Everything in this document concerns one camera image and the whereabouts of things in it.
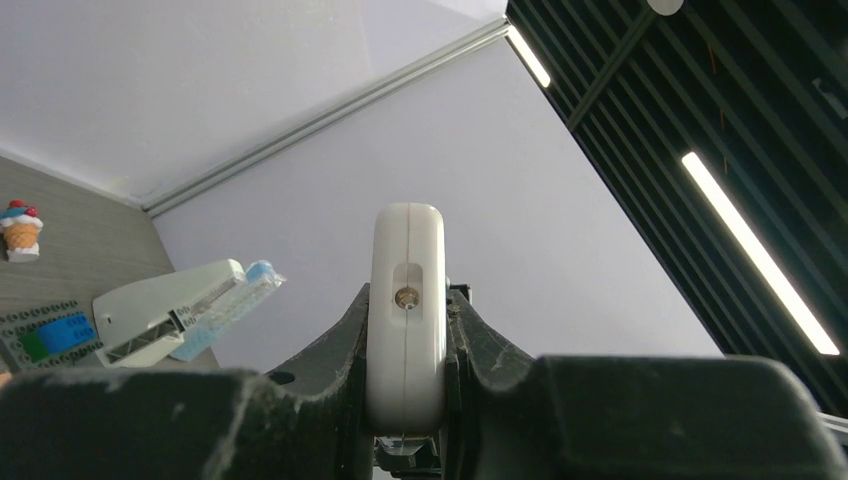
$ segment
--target fluorescent light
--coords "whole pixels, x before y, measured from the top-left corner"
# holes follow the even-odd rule
[[[543,87],[550,85],[551,76],[545,71],[545,67],[543,67],[539,62],[539,59],[536,58],[533,50],[530,50],[530,45],[527,45],[527,42],[524,41],[524,37],[521,36],[518,29],[514,26],[510,26],[506,36],[509,38],[509,41],[512,42],[512,46],[518,52],[518,55],[521,56],[524,63],[526,63],[530,71],[533,72],[533,76],[536,77],[539,84]]]
[[[813,343],[820,353],[825,355],[839,355],[839,349],[827,336],[822,326],[819,324],[813,312],[804,303],[804,300],[798,295],[798,292],[792,288],[786,275],[780,271],[780,268],[774,263],[771,256],[766,251],[751,227],[745,223],[742,216],[736,207],[730,203],[724,191],[713,178],[704,163],[695,152],[686,154],[683,157],[683,166],[689,172],[689,175],[695,180],[695,183],[704,192],[707,199],[712,203],[713,208],[719,214],[724,224],[730,229],[730,232],[736,237],[736,241],[742,245],[742,249],[748,254],[748,257],[754,262],[754,265],[760,271],[760,274],[765,278],[769,287],[774,291],[775,295],[789,311],[795,323],[801,327],[807,338]]]

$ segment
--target screw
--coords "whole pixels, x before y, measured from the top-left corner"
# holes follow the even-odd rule
[[[412,287],[403,287],[395,294],[395,303],[404,310],[412,310],[418,306],[418,290]]]

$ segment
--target ice cream cone toy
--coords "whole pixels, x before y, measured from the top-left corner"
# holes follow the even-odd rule
[[[38,258],[38,234],[44,223],[38,218],[37,208],[12,200],[0,216],[0,226],[3,227],[10,262],[31,262]]]

